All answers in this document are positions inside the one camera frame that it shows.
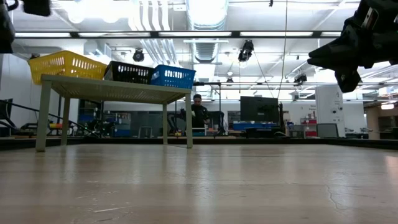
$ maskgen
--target table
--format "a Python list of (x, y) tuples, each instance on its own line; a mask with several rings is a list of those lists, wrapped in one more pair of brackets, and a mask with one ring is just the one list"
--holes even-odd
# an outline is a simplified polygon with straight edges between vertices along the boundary
[[(191, 114), (191, 90), (166, 86), (124, 83), (87, 78), (42, 75), (42, 93), (37, 127), (36, 151), (45, 151), (51, 89), (65, 98), (63, 120), (69, 121), (70, 99), (123, 101), (163, 105), (163, 127), (167, 127), (167, 105), (185, 97), (185, 109)], [(63, 122), (61, 145), (67, 144), (69, 123)], [(192, 148), (192, 117), (187, 116), (187, 147)], [(163, 128), (163, 143), (167, 144), (167, 128)]]

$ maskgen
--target ceiling duct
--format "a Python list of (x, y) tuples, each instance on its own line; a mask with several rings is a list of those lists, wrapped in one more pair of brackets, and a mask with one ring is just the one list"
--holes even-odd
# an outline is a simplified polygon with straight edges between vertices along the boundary
[[(185, 3), (190, 30), (224, 30), (228, 0), (185, 0)], [(218, 43), (194, 43), (192, 52), (199, 62), (212, 62), (218, 53)]]

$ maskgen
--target ceiling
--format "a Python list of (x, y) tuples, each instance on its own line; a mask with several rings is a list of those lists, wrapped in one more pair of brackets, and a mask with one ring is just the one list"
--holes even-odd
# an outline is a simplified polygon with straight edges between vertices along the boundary
[[(128, 17), (132, 14), (131, 5), (128, 0), (118, 0), (112, 2), (112, 7), (106, 11), (90, 10), (86, 13), (85, 19), (79, 24), (70, 22), (68, 12), (77, 10), (75, 2), (70, 0), (58, 0), (53, 2), (53, 14), (50, 17), (39, 17), (24, 14), (18, 9), (12, 13), (12, 19), (16, 31), (31, 32), (73, 32), (73, 31), (130, 31)], [(269, 7), (269, 1), (261, 0), (229, 0), (225, 30), (341, 30), (345, 19), (351, 17), (359, 1), (351, 0), (289, 0), (286, 12), (286, 1), (274, 0), (274, 6)], [(184, 0), (171, 0), (169, 4), (169, 26), (172, 30), (187, 30), (187, 12), (184, 10)], [(152, 1), (149, 0), (149, 21), (152, 20)], [(107, 23), (101, 17), (105, 14), (117, 14), (120, 17), (115, 23)], [(160, 18), (162, 17), (161, 6), (159, 8)], [(218, 56), (213, 61), (217, 63), (214, 74), (209, 75), (210, 81), (220, 80), (224, 82), (228, 72), (233, 73), (235, 82), (263, 82), (264, 77), (268, 82), (286, 82), (282, 77), (291, 74), (292, 71), (302, 71), (307, 74), (309, 80), (315, 81), (315, 68), (305, 64), (308, 59), (307, 54), (319, 46), (325, 45), (333, 39), (253, 39), (255, 54), (247, 63), (237, 60), (238, 50), (242, 47), (244, 39), (223, 39), (228, 43), (219, 44)], [(101, 39), (101, 43), (107, 43), (114, 51), (113, 56), (116, 60), (124, 60), (134, 63), (132, 54), (136, 48), (142, 48), (138, 39)], [(20, 53), (29, 47), (56, 47), (57, 49), (67, 49), (81, 51), (86, 40), (84, 39), (19, 39), (16, 40), (16, 47), (20, 48)], [(189, 44), (184, 44), (183, 39), (174, 39), (174, 46), (180, 65), (185, 68), (193, 68), (192, 55)], [(126, 57), (121, 57), (121, 52), (127, 52)], [(140, 65), (153, 66), (150, 57), (139, 63)], [(380, 63), (372, 69), (359, 69), (361, 75), (379, 70), (388, 66), (387, 63)], [(398, 74), (395, 70), (382, 73), (380, 77), (364, 80), (364, 82), (381, 82)], [(333, 82), (332, 79), (322, 80), (322, 76), (317, 76), (317, 81)], [(292, 90), (283, 90), (286, 94)], [(245, 92), (253, 94), (254, 90)]]

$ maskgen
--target cable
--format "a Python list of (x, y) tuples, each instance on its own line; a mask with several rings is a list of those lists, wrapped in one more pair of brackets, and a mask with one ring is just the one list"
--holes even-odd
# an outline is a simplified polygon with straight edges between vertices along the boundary
[(274, 94), (272, 94), (272, 91), (271, 91), (271, 89), (269, 88), (268, 82), (267, 82), (267, 80), (266, 80), (266, 76), (264, 75), (264, 72), (262, 71), (262, 68), (261, 68), (261, 65), (260, 65), (260, 62), (259, 62), (259, 58), (257, 57), (257, 54), (256, 54), (256, 52), (255, 52), (254, 50), (253, 50), (253, 53), (254, 53), (254, 56), (256, 56), (257, 64), (258, 64), (259, 67), (260, 67), (260, 71), (261, 71), (262, 77), (264, 78), (264, 82), (267, 84), (267, 87), (268, 87), (269, 92), (271, 93), (271, 96), (274, 97)]
[(280, 94), (280, 88), (282, 87), (282, 82), (284, 80), (284, 72), (285, 72), (285, 53), (286, 53), (286, 35), (287, 35), (287, 2), (288, 0), (286, 0), (286, 13), (285, 13), (285, 44), (284, 44), (284, 57), (283, 57), (283, 62), (282, 62), (282, 74), (281, 74), (281, 78), (280, 78), (280, 84), (279, 84), (279, 90), (278, 90), (278, 97), (277, 99), (279, 99), (279, 94)]

